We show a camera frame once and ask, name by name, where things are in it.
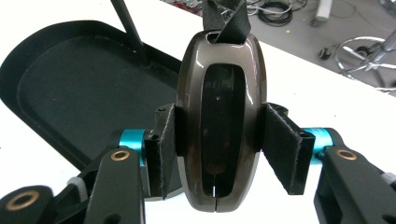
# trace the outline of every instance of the white table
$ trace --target white table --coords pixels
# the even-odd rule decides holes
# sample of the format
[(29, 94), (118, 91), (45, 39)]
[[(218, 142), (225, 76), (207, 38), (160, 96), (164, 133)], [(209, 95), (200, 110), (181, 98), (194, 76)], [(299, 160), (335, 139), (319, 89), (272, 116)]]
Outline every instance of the white table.
[[(127, 0), (142, 40), (182, 59), (202, 19), (159, 0)], [(0, 62), (24, 38), (48, 25), (97, 20), (123, 30), (110, 1), (0, 2)], [(352, 149), (384, 171), (394, 161), (396, 99), (262, 43), (268, 102), (285, 106), (300, 127), (332, 127)], [(243, 204), (232, 213), (190, 207), (183, 194), (146, 203), (147, 223), (318, 223), (313, 197), (320, 166), (311, 166), (304, 196), (288, 196), (264, 156)], [(46, 185), (59, 193), (78, 170), (0, 103), (0, 197), (24, 186)]]

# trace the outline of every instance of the gray floor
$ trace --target gray floor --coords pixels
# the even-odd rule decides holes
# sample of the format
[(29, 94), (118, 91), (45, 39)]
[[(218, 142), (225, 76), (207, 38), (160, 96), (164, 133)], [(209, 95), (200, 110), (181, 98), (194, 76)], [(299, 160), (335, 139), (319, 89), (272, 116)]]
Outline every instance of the gray floor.
[[(251, 33), (266, 44), (339, 73), (333, 57), (329, 60), (319, 58), (318, 53), (321, 49), (343, 43), (356, 36), (387, 38), (396, 29), (396, 20), (386, 13), (377, 0), (333, 0), (329, 20), (313, 27), (311, 21), (317, 8), (318, 1), (308, 0), (306, 7), (293, 12), (292, 21), (282, 27), (269, 26), (260, 21), (258, 16), (250, 16)], [(367, 46), (371, 43), (358, 43), (360, 44)], [(387, 62), (396, 64), (396, 52), (388, 56)], [(381, 74), (388, 87), (396, 80), (395, 70), (381, 69)], [(377, 85), (372, 73), (355, 75), (367, 84)]]

